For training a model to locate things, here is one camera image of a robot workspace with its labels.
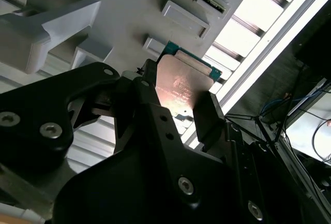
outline black cable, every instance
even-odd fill
[[[316,151],[316,148],[315,148],[315,136],[316,136],[316,133],[318,132],[318,130],[320,130],[320,128],[327,122],[331,121],[331,119],[327,119],[325,120],[324,122],[322,122],[322,124],[320,124],[316,129],[315,129],[315,132],[314,134],[312,135],[312,138],[311,138],[311,145],[312,145],[312,148],[314,149],[314,152],[317,154],[317,156],[319,156],[322,161],[327,161],[327,158],[323,158],[317,151]]]
[[[257,117],[257,116],[247,115],[247,114],[231,114],[231,113],[227,113],[226,115],[234,115],[234,116],[242,116],[242,117],[250,117],[250,118]]]
[[[304,109],[299,109],[299,110],[301,110],[301,111],[303,111],[303,112],[306,112],[306,113],[308,113],[308,114],[311,114],[312,116],[315,116],[316,118],[321,119],[321,120],[323,120],[323,121],[326,121],[326,120],[327,120],[327,119],[324,119],[324,118],[319,117],[318,115],[315,115],[315,114],[313,114],[313,113],[310,113],[310,112],[307,111],[307,110],[304,110]]]
[[[245,121],[251,121],[251,118],[240,118],[240,117],[235,117],[235,116],[228,116],[226,115],[226,117],[228,118],[232,118],[232,119],[238,119],[238,120],[245,120]]]
[[[293,147],[292,147],[292,144],[291,144],[290,138],[289,138],[288,134],[286,133],[286,124],[284,125],[284,127],[285,127],[284,134],[285,134],[286,140],[287,140],[287,142],[288,142],[288,144],[289,144],[289,146],[290,146],[290,149],[291,149],[291,151],[292,151],[292,153],[293,153],[293,156],[294,156],[295,159],[299,162],[299,164],[301,164],[301,167],[304,169],[304,171],[305,171],[305,172],[307,173],[307,175],[309,176],[310,182],[311,182],[311,184],[312,184],[312,187],[314,188],[315,194],[316,194],[316,196],[318,197],[320,204],[323,206],[324,210],[325,210],[325,211],[328,213],[328,215],[330,216],[330,213],[329,213],[328,209],[325,207],[324,203],[322,202],[322,199],[321,199],[320,195],[319,195],[318,192],[317,192],[317,189],[316,189],[316,185],[315,185],[315,183],[314,183],[314,180],[312,179],[312,177],[311,177],[310,173],[307,171],[307,169],[302,165],[301,161],[298,159],[298,157],[296,156],[296,154],[295,154],[295,152],[294,152],[294,150],[293,150]]]

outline black equipment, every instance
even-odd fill
[[[133,80],[93,63],[1,94],[0,187],[55,224],[329,221],[291,156],[277,159],[284,144],[244,142],[215,95],[193,108],[202,149],[183,145],[156,74],[151,60]],[[73,132],[100,115],[115,118],[115,154],[74,175]]]

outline wire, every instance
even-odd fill
[[[257,117],[257,116],[252,116],[252,115],[247,115],[247,114],[231,114],[231,113],[227,113],[226,115],[234,115],[234,116],[242,116],[242,117]]]
[[[315,185],[314,180],[312,179],[310,173],[309,173],[309,172],[307,171],[307,169],[303,166],[303,164],[302,164],[301,161],[298,159],[298,157],[296,156],[296,154],[295,154],[295,152],[294,152],[294,150],[293,150],[293,147],[292,147],[292,144],[291,144],[290,138],[289,138],[289,136],[288,136],[287,133],[286,133],[286,124],[284,125],[284,130],[283,130],[283,131],[284,131],[284,134],[285,134],[286,140],[287,140],[287,142],[288,142],[288,144],[289,144],[289,146],[290,146],[290,149],[291,149],[291,151],[292,151],[292,153],[293,153],[293,156],[294,156],[295,159],[299,162],[299,165],[301,165],[301,167],[302,167],[302,168],[304,169],[304,171],[307,173],[307,175],[308,175],[308,177],[309,177],[309,179],[310,179],[310,182],[311,182],[311,184],[312,184],[312,187],[314,188],[315,194],[316,194],[316,196],[317,196],[318,199],[319,199],[320,204],[323,206],[324,210],[325,210],[325,211],[328,213],[328,215],[330,216],[330,212],[329,212],[329,210],[325,207],[324,203],[322,202],[322,199],[321,199],[320,195],[319,195],[318,192],[317,192],[317,190],[318,190],[319,192],[321,192],[321,190],[320,190],[319,188],[316,189],[316,185]]]
[[[306,112],[307,114],[311,114],[312,116],[315,116],[316,118],[318,118],[318,119],[320,119],[320,120],[327,121],[327,119],[321,118],[321,117],[319,117],[318,115],[315,115],[315,114],[313,114],[313,113],[310,113],[310,112],[307,111],[307,110],[304,110],[304,109],[298,109],[298,110],[301,110],[301,111],[303,111],[303,112]]]
[[[301,101],[301,100],[303,100],[303,99],[313,97],[313,96],[317,95],[317,94],[320,93],[320,92],[321,92],[320,90],[317,90],[317,91],[315,91],[314,93],[312,93],[312,94],[309,95],[309,96],[304,96],[304,97],[300,97],[300,98],[295,98],[295,99],[293,99],[293,101]],[[287,97],[287,98],[285,98],[285,99],[276,99],[276,100],[273,100],[273,101],[267,103],[267,104],[264,105],[264,107],[262,108],[262,111],[261,111],[260,115],[263,114],[263,113],[265,112],[265,110],[267,109],[268,106],[273,105],[273,104],[278,103],[278,102],[287,101],[287,100],[289,100],[289,99],[290,99],[290,97]]]
[[[322,124],[320,124],[314,131],[314,134],[312,135],[312,138],[311,138],[311,145],[312,145],[312,148],[314,149],[314,152],[317,154],[317,156],[319,156],[321,159],[322,159],[322,162],[324,161],[327,161],[327,158],[323,158],[317,151],[316,151],[316,147],[315,147],[315,136],[316,136],[316,133],[318,132],[318,130],[320,130],[320,128],[327,122],[331,121],[331,119],[327,119],[325,120],[324,122],[322,122]]]
[[[251,121],[252,120],[252,118],[241,118],[241,117],[228,116],[228,115],[225,115],[225,116],[228,117],[228,118],[245,120],[245,121]]]

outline metal screw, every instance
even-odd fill
[[[145,86],[149,86],[149,83],[147,83],[146,81],[141,81],[142,84],[144,84]]]
[[[111,76],[114,75],[114,73],[109,69],[105,69],[104,72],[108,75],[111,75]]]
[[[234,125],[231,124],[231,127],[232,127],[233,130],[235,130],[236,132],[239,132],[238,128],[236,128]]]
[[[184,194],[190,196],[191,194],[193,194],[194,192],[194,187],[193,184],[191,183],[191,181],[189,179],[187,179],[186,177],[181,177],[178,180],[178,186],[179,188],[182,190],[182,192],[184,192]]]
[[[256,218],[256,220],[263,220],[261,210],[251,201],[248,201],[248,210]]]
[[[57,139],[62,134],[62,128],[57,123],[45,123],[39,131],[42,136],[49,139]]]
[[[0,113],[0,126],[13,127],[21,121],[21,118],[13,112]]]

